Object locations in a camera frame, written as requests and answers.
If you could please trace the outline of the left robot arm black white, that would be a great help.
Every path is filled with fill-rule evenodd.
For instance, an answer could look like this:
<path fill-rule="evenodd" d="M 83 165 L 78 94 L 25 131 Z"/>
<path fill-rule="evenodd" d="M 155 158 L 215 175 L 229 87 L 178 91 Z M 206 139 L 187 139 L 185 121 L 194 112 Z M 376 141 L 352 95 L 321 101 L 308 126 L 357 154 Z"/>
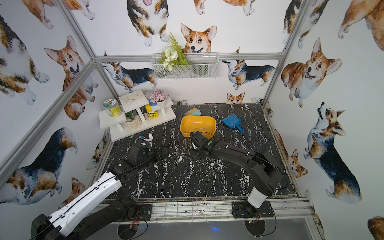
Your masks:
<path fill-rule="evenodd" d="M 110 166 L 91 187 L 49 216 L 39 215 L 32 222 L 32 240 L 85 240 L 118 220 L 149 221 L 152 205 L 139 205 L 123 196 L 107 207 L 93 210 L 129 181 L 130 176 L 169 156 L 169 148 L 138 140 L 129 153 Z"/>

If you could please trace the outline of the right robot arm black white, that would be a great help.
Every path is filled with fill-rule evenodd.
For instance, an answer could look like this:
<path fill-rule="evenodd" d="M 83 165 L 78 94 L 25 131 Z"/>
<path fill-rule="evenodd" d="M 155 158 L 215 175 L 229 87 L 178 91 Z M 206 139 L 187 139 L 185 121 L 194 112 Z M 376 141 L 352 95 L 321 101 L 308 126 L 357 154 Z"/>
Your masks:
<path fill-rule="evenodd" d="M 274 194 L 282 179 L 286 177 L 279 167 L 279 162 L 265 148 L 241 149 L 222 140 L 208 139 L 199 131 L 190 134 L 190 141 L 194 146 L 196 158 L 214 157 L 240 166 L 249 173 L 252 190 L 247 201 L 255 209 L 259 209 L 266 199 Z"/>

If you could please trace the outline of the scattered nails on table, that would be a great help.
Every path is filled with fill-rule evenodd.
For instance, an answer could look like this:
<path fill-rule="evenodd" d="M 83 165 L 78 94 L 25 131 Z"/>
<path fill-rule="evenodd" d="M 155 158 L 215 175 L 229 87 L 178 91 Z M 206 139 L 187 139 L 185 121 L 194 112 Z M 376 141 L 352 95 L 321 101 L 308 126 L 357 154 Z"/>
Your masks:
<path fill-rule="evenodd" d="M 171 146 L 170 152 L 173 155 L 176 155 L 178 158 L 182 157 L 188 161 L 206 161 L 211 162 L 208 157 L 203 157 L 201 153 L 193 145 L 186 145 L 184 148 L 179 149 L 177 146 Z"/>

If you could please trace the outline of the yellow plastic storage box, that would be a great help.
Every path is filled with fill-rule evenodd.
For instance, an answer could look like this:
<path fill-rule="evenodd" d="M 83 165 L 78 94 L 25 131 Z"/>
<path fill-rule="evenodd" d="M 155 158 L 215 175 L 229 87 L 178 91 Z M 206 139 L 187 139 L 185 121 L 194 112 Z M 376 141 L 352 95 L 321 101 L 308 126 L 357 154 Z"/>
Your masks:
<path fill-rule="evenodd" d="M 212 117 L 189 115 L 182 118 L 180 131 L 186 138 L 190 137 L 190 133 L 199 131 L 204 137 L 211 139 L 216 128 L 217 122 Z"/>

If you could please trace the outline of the small green plant woven pot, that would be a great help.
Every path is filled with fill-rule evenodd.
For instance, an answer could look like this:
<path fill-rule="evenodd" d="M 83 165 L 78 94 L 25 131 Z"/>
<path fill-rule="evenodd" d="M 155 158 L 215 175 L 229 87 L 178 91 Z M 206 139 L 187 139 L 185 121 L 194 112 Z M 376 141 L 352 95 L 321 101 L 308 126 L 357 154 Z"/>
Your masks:
<path fill-rule="evenodd" d="M 126 113 L 126 125 L 129 129 L 138 129 L 142 124 L 142 120 L 136 110 Z"/>

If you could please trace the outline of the blue plastic dustpan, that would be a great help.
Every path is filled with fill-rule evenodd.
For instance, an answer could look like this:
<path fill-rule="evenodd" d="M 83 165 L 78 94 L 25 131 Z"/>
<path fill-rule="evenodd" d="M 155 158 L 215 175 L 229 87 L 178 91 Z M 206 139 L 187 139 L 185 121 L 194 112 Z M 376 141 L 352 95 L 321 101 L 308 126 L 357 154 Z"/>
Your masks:
<path fill-rule="evenodd" d="M 224 123 L 229 129 L 238 129 L 241 133 L 244 133 L 244 129 L 240 126 L 242 123 L 242 120 L 236 116 L 235 114 L 232 114 L 223 120 L 221 120 L 222 123 Z"/>

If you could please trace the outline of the yellow bottle with blue cap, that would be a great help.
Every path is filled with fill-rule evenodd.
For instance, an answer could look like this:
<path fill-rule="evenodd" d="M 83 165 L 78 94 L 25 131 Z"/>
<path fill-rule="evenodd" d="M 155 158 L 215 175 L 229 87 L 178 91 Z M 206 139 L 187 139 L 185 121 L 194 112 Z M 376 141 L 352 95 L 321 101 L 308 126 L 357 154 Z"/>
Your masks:
<path fill-rule="evenodd" d="M 149 103 L 146 105 L 147 113 L 149 114 L 150 119 L 156 119 L 159 116 L 158 111 L 154 110 L 154 108 L 158 105 L 155 100 L 151 97 L 148 97 Z"/>

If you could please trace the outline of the white tiered display shelf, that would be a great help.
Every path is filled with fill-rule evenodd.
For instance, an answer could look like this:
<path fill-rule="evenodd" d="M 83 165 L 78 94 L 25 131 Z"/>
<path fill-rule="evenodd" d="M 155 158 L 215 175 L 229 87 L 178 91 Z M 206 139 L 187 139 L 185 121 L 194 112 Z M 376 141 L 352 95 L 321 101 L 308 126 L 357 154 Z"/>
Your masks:
<path fill-rule="evenodd" d="M 176 118 L 170 98 L 167 98 L 162 105 L 151 107 L 147 112 L 141 108 L 150 102 L 141 90 L 121 96 L 119 101 L 122 113 L 117 117 L 113 117 L 107 110 L 99 112 L 100 128 L 110 130 L 110 139 L 113 142 Z"/>

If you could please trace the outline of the pink flowers in white pot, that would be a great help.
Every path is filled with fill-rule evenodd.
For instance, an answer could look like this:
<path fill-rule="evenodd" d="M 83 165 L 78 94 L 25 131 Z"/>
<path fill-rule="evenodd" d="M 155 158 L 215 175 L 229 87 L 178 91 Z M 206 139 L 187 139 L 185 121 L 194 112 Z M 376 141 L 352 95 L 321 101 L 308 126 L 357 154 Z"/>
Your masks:
<path fill-rule="evenodd" d="M 169 98 L 169 95 L 164 90 L 155 90 L 151 94 L 152 102 L 156 103 L 160 108 L 164 108 L 167 103 L 167 99 Z"/>

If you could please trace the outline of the artificial green white flower bouquet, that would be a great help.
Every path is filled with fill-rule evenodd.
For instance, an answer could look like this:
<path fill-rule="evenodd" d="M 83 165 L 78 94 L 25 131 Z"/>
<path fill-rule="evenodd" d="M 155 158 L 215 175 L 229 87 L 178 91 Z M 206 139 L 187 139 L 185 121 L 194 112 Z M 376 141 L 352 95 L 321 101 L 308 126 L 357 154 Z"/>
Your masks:
<path fill-rule="evenodd" d="M 184 68 L 185 66 L 190 65 L 190 62 L 187 60 L 187 57 L 172 33 L 169 34 L 169 39 L 171 46 L 162 52 L 158 64 L 169 71 L 176 70 L 181 66 Z"/>

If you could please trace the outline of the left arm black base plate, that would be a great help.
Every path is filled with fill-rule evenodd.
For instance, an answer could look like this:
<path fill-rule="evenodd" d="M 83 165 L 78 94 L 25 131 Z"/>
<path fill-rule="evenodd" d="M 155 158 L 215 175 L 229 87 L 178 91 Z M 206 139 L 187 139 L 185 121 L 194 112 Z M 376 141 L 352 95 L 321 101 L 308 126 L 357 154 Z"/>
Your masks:
<path fill-rule="evenodd" d="M 150 221 L 153 211 L 153 205 L 150 204 L 139 204 L 131 205 L 124 210 L 122 221 L 137 221 L 142 219 L 144 221 Z"/>

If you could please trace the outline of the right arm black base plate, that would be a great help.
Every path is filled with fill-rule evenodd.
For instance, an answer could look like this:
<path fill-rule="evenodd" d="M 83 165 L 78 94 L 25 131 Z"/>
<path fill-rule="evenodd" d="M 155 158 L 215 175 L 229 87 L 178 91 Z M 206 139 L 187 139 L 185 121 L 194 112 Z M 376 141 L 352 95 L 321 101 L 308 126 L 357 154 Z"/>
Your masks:
<path fill-rule="evenodd" d="M 273 217 L 271 203 L 265 201 L 259 208 L 255 208 L 248 202 L 232 202 L 232 215 L 235 219 L 268 218 Z"/>

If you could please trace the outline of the aluminium front rail frame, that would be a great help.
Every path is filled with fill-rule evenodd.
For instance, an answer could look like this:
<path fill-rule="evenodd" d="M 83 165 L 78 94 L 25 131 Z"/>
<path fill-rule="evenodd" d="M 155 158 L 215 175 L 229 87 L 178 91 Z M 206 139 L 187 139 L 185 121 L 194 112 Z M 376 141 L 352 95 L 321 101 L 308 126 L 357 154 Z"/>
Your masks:
<path fill-rule="evenodd" d="M 137 200 L 139 205 L 151 205 L 151 216 L 141 217 L 150 224 L 197 223 L 240 221 L 232 211 L 234 203 L 244 203 L 244 198 L 215 199 L 171 199 L 167 202 Z M 306 198 L 268 199 L 256 210 L 253 220 L 311 218 L 314 209 Z"/>

